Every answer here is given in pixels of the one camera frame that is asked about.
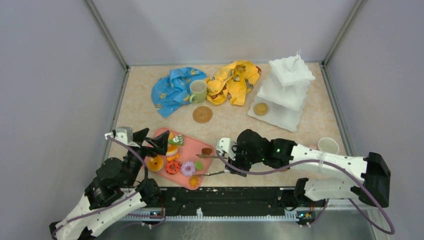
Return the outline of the round tan muffin cake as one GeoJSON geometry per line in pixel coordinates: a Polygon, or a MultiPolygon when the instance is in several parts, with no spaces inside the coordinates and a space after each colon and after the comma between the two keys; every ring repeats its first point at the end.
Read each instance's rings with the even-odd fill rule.
{"type": "Polygon", "coordinates": [[[258,103],[253,107],[253,112],[257,116],[264,116],[268,113],[268,106],[263,102],[258,103]]]}

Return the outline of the metal tongs white handle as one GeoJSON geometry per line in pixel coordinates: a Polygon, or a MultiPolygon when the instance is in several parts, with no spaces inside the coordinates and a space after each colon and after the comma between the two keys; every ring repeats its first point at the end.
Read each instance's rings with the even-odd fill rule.
{"type": "MultiPolygon", "coordinates": [[[[196,156],[201,158],[201,159],[217,159],[218,158],[217,155],[211,155],[211,154],[209,154],[209,155],[208,154],[196,154],[196,156]]],[[[210,177],[210,176],[215,176],[215,175],[220,175],[220,174],[226,174],[226,173],[229,173],[229,172],[230,172],[230,170],[224,169],[224,170],[217,171],[217,172],[211,172],[211,173],[205,173],[205,174],[195,174],[194,176],[195,177],[200,177],[200,176],[210,177]]]]}

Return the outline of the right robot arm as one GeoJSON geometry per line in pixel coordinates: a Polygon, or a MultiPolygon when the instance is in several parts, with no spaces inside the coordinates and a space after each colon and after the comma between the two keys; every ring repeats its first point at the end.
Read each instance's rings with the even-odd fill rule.
{"type": "Polygon", "coordinates": [[[252,165],[271,167],[263,175],[293,169],[316,172],[326,179],[300,178],[293,200],[299,206],[323,199],[352,199],[376,207],[387,208],[390,198],[391,171],[379,153],[347,156],[306,147],[293,140],[268,140],[246,129],[236,141],[223,137],[216,142],[216,153],[225,161],[226,169],[242,177],[253,175],[252,165]]]}

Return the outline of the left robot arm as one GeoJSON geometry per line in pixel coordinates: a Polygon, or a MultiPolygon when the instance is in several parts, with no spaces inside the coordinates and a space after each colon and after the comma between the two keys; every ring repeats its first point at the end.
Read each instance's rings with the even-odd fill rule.
{"type": "Polygon", "coordinates": [[[110,157],[101,164],[74,209],[49,225],[52,239],[94,240],[134,210],[160,202],[160,187],[148,177],[145,158],[167,153],[170,132],[148,137],[149,131],[122,126],[105,133],[106,140],[124,147],[127,154],[123,160],[110,157]]]}

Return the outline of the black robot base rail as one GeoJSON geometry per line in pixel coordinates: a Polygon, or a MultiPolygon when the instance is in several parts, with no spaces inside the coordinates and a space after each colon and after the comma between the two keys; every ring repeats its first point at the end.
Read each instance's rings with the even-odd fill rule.
{"type": "Polygon", "coordinates": [[[195,216],[198,209],[205,217],[264,217],[324,204],[297,194],[292,187],[167,187],[148,207],[162,210],[167,217],[195,216]]]}

